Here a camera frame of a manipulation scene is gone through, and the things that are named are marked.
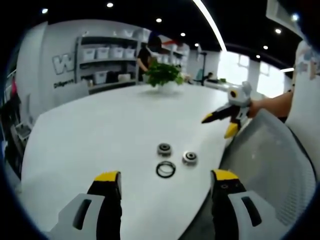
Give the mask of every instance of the black ring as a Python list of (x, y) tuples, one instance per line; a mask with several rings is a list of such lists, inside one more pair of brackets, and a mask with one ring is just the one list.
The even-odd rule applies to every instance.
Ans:
[[(171, 172), (163, 171), (163, 170), (160, 169), (162, 166), (169, 166), (169, 167), (171, 167), (172, 171)], [(163, 178), (163, 179), (171, 178), (175, 174), (175, 172), (176, 172), (176, 166), (170, 161), (162, 161), (155, 168), (155, 173), (160, 178)]]

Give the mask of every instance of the white chair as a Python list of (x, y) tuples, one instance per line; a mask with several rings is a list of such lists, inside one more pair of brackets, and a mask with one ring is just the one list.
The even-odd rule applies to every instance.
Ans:
[(289, 128), (264, 109), (226, 148), (221, 167), (267, 201), (287, 229), (305, 210), (316, 187), (304, 150)]

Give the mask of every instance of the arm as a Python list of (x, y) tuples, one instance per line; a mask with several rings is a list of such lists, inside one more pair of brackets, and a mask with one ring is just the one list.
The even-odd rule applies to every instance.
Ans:
[(140, 58), (137, 59), (137, 63), (139, 65), (139, 67), (143, 70), (143, 71), (148, 71), (148, 68), (146, 68), (146, 66), (143, 64), (143, 62), (141, 61)]
[(252, 101), (248, 117), (255, 117), (260, 109), (266, 109), (278, 118), (287, 117), (291, 109), (293, 95), (293, 92), (290, 91), (275, 98)]

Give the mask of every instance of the white storage bin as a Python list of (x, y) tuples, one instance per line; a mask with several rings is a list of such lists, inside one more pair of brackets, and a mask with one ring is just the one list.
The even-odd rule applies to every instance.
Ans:
[(129, 73), (126, 73), (126, 74), (119, 74), (118, 76), (118, 81), (120, 83), (123, 83), (123, 82), (129, 82), (131, 80), (131, 76)]
[(172, 51), (177, 51), (178, 49), (178, 45), (177, 44), (171, 44), (171, 48), (172, 48)]
[(163, 55), (162, 56), (162, 62), (164, 64), (168, 64), (169, 63), (169, 55)]
[(158, 62), (158, 63), (162, 63), (162, 54), (159, 54), (157, 57), (156, 57), (156, 61)]
[(151, 31), (149, 29), (142, 28), (142, 29), (136, 30), (133, 36), (141, 40), (141, 42), (147, 43), (149, 40), (150, 33)]
[(120, 35), (125, 38), (132, 38), (134, 35), (134, 31), (130, 29), (123, 29)]
[(173, 64), (174, 66), (177, 65), (177, 58), (175, 56), (172, 57), (171, 64)]
[(110, 49), (111, 57), (115, 59), (122, 59), (124, 57), (123, 47), (113, 47)]
[(134, 59), (135, 58), (135, 52), (136, 52), (135, 49), (126, 48), (124, 50), (124, 58), (126, 58), (126, 59)]
[(96, 71), (94, 73), (94, 84), (105, 84), (108, 71)]
[(96, 49), (95, 48), (85, 48), (83, 49), (83, 61), (91, 61), (95, 59)]
[(97, 59), (107, 59), (109, 58), (109, 47), (99, 47), (97, 48), (96, 52), (96, 57)]

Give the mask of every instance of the person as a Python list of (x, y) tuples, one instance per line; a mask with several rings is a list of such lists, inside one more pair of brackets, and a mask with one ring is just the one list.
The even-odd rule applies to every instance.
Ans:
[(211, 79), (213, 76), (214, 76), (214, 74), (213, 74), (212, 72), (209, 72), (207, 76), (204, 76), (204, 77), (203, 77), (203, 80), (202, 80), (202, 81)]
[(143, 82), (143, 75), (148, 71), (148, 67), (162, 48), (160, 37), (151, 35), (147, 45), (143, 46), (138, 54), (137, 63), (139, 65), (138, 80)]

